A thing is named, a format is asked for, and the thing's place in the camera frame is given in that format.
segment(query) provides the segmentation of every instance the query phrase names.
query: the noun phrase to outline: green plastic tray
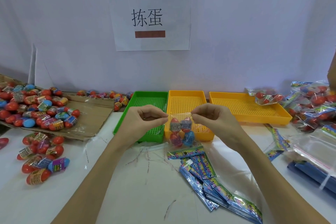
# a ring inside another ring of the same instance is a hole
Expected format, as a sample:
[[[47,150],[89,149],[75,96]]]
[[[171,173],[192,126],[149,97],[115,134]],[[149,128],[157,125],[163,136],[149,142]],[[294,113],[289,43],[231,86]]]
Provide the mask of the green plastic tray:
[[[144,106],[144,105],[153,105],[159,107],[162,111],[166,112],[167,110],[167,101],[168,101],[168,92],[164,91],[136,91],[133,94],[133,97],[129,101],[126,109],[124,110],[123,115],[121,116],[118,124],[113,130],[115,135],[118,132],[118,129],[121,123],[124,120],[124,117],[128,111],[128,108],[131,106]],[[156,142],[162,143],[164,126],[161,125],[156,128],[149,130],[143,137],[139,139],[139,142]]]

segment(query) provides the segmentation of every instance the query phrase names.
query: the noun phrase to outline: white wall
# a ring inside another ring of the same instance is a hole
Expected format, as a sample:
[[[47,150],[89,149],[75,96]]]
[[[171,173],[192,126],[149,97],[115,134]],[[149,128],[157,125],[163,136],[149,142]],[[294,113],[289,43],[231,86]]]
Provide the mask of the white wall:
[[[288,89],[326,79],[335,51],[335,0],[192,0],[190,51],[146,52],[115,51],[108,0],[16,1],[63,90]]]
[[[27,82],[31,44],[13,2],[0,0],[0,73]]]

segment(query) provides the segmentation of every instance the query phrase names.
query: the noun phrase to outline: hand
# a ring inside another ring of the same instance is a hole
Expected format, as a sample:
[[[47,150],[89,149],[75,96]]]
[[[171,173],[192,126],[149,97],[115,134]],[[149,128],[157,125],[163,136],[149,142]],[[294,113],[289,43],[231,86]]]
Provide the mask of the hand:
[[[127,147],[134,144],[148,130],[163,125],[168,121],[168,114],[153,105],[130,107],[115,136]]]
[[[239,152],[253,142],[226,106],[206,103],[192,110],[191,115],[196,124],[211,129],[232,150]]]

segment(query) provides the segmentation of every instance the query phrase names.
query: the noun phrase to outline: right hand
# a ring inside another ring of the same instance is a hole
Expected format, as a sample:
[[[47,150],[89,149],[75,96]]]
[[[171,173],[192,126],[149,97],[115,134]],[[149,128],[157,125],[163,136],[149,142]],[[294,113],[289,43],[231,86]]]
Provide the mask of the right hand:
[[[206,103],[192,110],[191,116],[196,124],[211,129],[232,150],[240,152],[253,142],[226,106]]]

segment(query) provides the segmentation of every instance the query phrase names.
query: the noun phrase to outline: finger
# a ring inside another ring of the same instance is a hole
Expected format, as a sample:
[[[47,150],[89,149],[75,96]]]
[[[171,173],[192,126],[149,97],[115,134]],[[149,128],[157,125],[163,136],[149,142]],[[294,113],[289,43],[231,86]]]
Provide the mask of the finger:
[[[194,110],[191,111],[191,113],[195,113],[199,115],[213,114],[216,108],[217,108],[216,105],[211,104],[211,103],[206,103],[206,104],[197,106]]]
[[[167,121],[168,121],[168,118],[159,118],[156,120],[146,121],[144,124],[147,130],[150,130],[152,128],[156,128],[158,126],[165,124]]]
[[[140,106],[138,107],[138,112],[144,118],[146,117],[155,117],[155,118],[168,117],[168,114],[166,114],[160,108],[155,107],[153,105]]]
[[[208,128],[211,127],[213,120],[209,120],[208,118],[198,114],[192,114],[191,116],[196,124],[202,124]]]

